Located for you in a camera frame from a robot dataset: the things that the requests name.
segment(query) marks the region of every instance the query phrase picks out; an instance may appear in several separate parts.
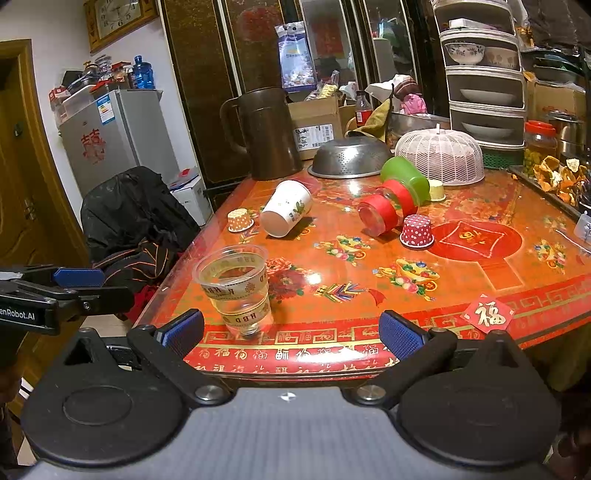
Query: metal pot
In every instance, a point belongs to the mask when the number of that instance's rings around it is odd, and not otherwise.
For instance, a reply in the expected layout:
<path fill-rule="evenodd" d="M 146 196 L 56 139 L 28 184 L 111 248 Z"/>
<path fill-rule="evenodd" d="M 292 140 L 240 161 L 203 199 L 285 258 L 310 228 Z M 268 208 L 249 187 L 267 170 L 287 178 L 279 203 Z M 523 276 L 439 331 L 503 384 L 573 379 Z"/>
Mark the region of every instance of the metal pot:
<path fill-rule="evenodd" d="M 93 76 L 83 76 L 77 80 L 74 80 L 70 86 L 68 87 L 68 92 L 74 95 L 79 90 L 82 90 L 84 87 L 89 85 L 96 85 L 99 82 L 98 77 Z"/>
<path fill-rule="evenodd" d="M 583 146 L 576 143 L 558 140 L 557 156 L 559 160 L 568 160 L 569 158 L 579 158 L 583 154 Z"/>
<path fill-rule="evenodd" d="M 415 130 L 427 130 L 429 128 L 440 128 L 450 130 L 452 123 L 449 118 L 436 115 L 405 115 L 404 113 L 391 113 L 388 129 L 399 137 Z"/>
<path fill-rule="evenodd" d="M 585 123 L 576 116 L 552 111 L 548 114 L 548 123 L 556 129 L 557 140 L 581 146 L 585 144 Z"/>

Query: pink cloth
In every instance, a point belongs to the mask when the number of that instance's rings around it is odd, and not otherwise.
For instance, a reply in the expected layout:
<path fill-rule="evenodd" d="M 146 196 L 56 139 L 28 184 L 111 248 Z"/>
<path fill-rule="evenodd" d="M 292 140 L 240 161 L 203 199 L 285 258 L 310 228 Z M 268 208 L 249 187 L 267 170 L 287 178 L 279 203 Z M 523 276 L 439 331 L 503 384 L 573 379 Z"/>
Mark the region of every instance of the pink cloth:
<path fill-rule="evenodd" d="M 427 113 L 427 105 L 425 100 L 419 95 L 411 93 L 404 97 L 400 108 L 406 115 L 416 115 L 417 113 Z"/>

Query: blue and white bowl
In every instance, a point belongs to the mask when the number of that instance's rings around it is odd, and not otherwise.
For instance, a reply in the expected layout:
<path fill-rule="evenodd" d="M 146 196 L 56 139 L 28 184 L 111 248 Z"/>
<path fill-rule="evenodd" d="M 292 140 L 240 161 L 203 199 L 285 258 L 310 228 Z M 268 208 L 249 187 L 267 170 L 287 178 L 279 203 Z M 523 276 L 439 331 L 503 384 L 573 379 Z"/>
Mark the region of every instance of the blue and white bowl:
<path fill-rule="evenodd" d="M 484 45 L 476 43 L 447 43 L 449 56 L 460 65 L 476 65 L 484 58 Z"/>

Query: small paper cup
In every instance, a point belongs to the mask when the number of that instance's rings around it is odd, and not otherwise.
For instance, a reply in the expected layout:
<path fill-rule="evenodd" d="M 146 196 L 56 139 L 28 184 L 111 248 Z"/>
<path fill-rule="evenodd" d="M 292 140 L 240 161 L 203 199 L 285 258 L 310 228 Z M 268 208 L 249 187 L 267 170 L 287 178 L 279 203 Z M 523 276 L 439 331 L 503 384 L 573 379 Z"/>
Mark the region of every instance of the small paper cup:
<path fill-rule="evenodd" d="M 276 238 L 286 236 L 312 208 L 312 195 L 299 181 L 282 181 L 265 205 L 259 223 Z"/>

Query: blue water bottle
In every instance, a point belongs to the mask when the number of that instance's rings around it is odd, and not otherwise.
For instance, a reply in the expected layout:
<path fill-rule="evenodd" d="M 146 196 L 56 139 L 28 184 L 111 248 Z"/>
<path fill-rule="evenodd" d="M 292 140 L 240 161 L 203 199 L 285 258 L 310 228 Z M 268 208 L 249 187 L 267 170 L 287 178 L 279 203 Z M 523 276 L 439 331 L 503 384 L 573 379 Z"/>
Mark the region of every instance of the blue water bottle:
<path fill-rule="evenodd" d="M 154 90 L 154 71 L 152 65 L 146 61 L 142 61 L 142 55 L 135 58 L 134 65 L 134 79 L 136 88 Z"/>

